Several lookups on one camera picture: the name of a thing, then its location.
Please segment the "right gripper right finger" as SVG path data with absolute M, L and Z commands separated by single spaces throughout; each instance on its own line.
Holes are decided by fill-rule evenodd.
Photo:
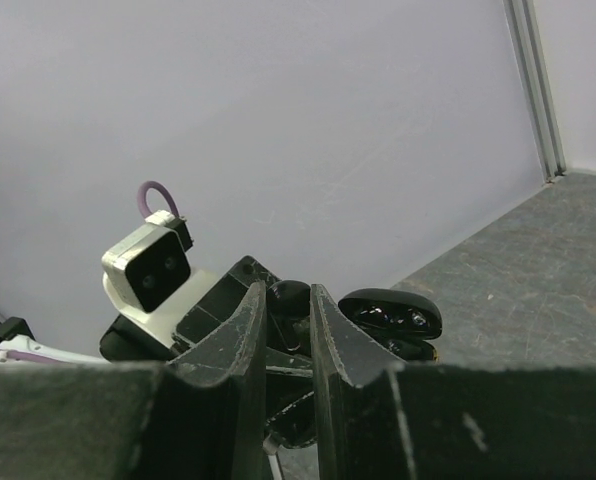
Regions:
M 405 363 L 311 288 L 324 479 L 596 479 L 596 368 Z

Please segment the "black earbud charging case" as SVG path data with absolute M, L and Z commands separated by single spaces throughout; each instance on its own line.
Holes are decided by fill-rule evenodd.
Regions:
M 429 343 L 442 335 L 442 316 L 427 297 L 408 291 L 367 288 L 338 301 L 343 315 L 404 361 L 437 361 Z

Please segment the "black earbud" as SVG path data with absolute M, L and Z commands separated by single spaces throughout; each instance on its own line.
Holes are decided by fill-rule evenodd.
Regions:
M 310 295 L 311 287 L 299 280 L 281 280 L 267 290 L 267 312 L 287 352 L 301 348 L 296 326 L 310 315 Z

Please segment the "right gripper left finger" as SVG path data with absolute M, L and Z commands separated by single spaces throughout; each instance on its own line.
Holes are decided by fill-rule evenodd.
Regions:
M 0 479 L 258 479 L 265 288 L 171 362 L 0 352 Z

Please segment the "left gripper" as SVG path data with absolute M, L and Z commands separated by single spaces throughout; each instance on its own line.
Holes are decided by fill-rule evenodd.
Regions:
M 100 340 L 100 353 L 110 361 L 172 360 L 226 322 L 251 284 L 261 281 L 269 289 L 281 280 L 256 259 L 245 256 L 183 317 L 172 348 L 148 339 L 118 314 Z M 293 353 L 283 348 L 269 314 L 267 327 L 267 434 L 285 448 L 311 446 L 316 442 L 316 426 L 309 317 L 296 326 L 301 348 Z

